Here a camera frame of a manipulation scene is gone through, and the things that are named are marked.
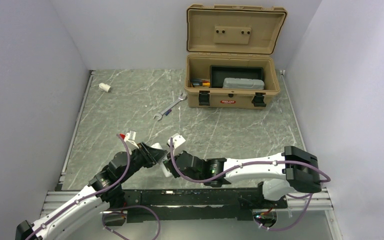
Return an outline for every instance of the tan toolbox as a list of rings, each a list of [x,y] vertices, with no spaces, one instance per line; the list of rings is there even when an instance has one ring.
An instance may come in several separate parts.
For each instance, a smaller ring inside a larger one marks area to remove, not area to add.
[[[280,92],[273,53],[283,7],[193,4],[187,9],[186,80],[189,107],[264,109]],[[264,89],[193,87],[210,81],[211,66],[263,68]]]

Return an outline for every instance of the white wall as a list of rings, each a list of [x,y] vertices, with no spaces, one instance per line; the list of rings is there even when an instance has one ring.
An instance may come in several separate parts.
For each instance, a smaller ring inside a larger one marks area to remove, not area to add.
[[[0,239],[39,217],[88,78],[50,1],[0,1]]]
[[[286,80],[344,239],[384,239],[384,1],[322,1]]]
[[[185,68],[186,9],[196,0],[51,0],[89,69]],[[206,5],[280,6],[288,16],[273,54],[293,56],[321,0],[207,0]]]

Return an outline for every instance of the toolbox latch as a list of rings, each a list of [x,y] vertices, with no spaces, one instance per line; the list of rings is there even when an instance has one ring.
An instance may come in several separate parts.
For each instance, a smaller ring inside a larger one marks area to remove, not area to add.
[[[252,103],[254,107],[265,107],[264,103],[264,94],[261,92],[256,92],[254,98],[252,99]]]
[[[209,106],[210,91],[199,91],[198,101],[200,106]]]

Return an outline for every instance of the white pipe fitting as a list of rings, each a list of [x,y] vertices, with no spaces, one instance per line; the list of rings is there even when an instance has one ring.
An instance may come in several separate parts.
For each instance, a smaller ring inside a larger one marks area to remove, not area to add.
[[[105,92],[107,92],[107,93],[110,91],[110,88],[111,88],[110,85],[105,84],[105,83],[103,83],[103,82],[101,82],[101,83],[99,84],[99,89],[101,89],[102,91],[105,91]]]

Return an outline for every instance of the black tray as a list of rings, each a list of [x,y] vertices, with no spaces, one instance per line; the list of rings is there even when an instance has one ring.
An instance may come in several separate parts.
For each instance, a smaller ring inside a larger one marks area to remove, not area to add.
[[[217,66],[209,67],[210,88],[223,88],[225,78],[260,79],[264,82],[262,67],[253,66]]]

